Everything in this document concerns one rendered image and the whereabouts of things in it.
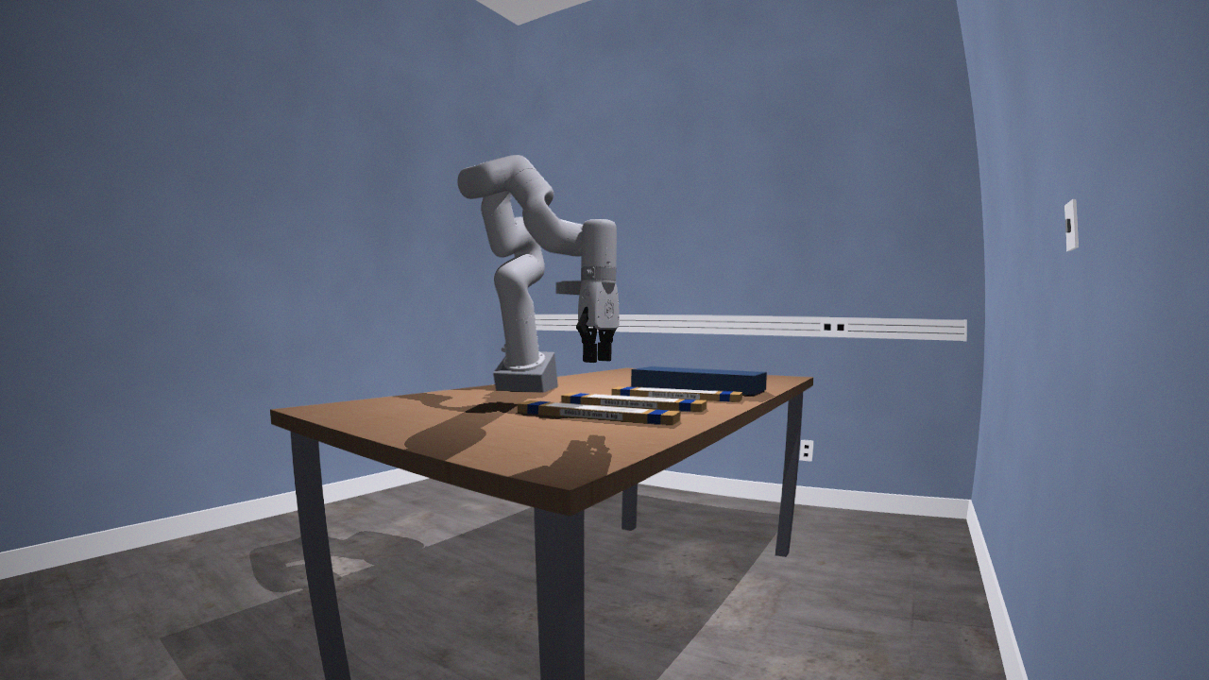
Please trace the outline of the tan cardboard pack with white label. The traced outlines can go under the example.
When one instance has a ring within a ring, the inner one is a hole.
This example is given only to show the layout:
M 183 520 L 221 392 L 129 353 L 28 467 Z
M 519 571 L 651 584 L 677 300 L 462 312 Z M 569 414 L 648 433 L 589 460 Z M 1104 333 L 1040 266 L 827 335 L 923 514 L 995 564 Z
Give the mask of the tan cardboard pack with white label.
M 609 420 L 634 423 L 673 425 L 681 421 L 681 413 L 669 413 L 669 410 L 592 407 L 569 403 L 549 403 L 548 400 L 525 400 L 525 403 L 517 403 L 517 413 L 555 415 L 556 417 L 586 417 L 588 420 Z
M 575 403 L 595 407 L 627 407 L 652 410 L 669 410 L 669 413 L 704 413 L 707 409 L 707 400 L 677 399 L 677 398 L 643 398 L 611 396 L 596 393 L 565 393 L 561 394 L 561 403 Z

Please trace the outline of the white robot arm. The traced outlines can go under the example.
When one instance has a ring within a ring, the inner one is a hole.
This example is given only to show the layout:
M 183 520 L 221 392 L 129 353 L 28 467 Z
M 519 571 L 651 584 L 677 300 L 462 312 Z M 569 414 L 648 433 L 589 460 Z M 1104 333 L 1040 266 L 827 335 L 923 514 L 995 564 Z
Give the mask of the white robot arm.
M 583 226 L 557 218 L 548 207 L 553 202 L 553 188 L 520 155 L 467 167 L 459 172 L 457 181 L 465 198 L 484 197 L 481 215 L 488 248 L 496 257 L 515 255 L 494 273 L 505 338 L 502 352 L 507 357 L 502 365 L 511 371 L 544 365 L 545 356 L 538 351 L 536 336 L 536 311 L 528 293 L 528 287 L 538 282 L 545 270 L 540 248 L 580 257 L 582 241 L 580 280 L 556 283 L 557 294 L 579 296 L 583 280 L 617 280 L 617 223 L 591 219 Z M 514 218 L 511 196 L 522 207 L 522 218 Z

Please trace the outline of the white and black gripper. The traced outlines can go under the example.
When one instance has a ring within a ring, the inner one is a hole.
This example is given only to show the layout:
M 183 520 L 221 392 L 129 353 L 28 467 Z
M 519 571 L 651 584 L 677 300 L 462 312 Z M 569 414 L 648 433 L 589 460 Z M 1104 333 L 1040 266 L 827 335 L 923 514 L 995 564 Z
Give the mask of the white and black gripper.
M 582 280 L 577 330 L 583 342 L 583 362 L 597 362 L 597 344 L 592 344 L 596 341 L 597 332 L 598 361 L 611 361 L 611 346 L 619 325 L 621 325 L 621 313 L 619 313 L 617 281 Z

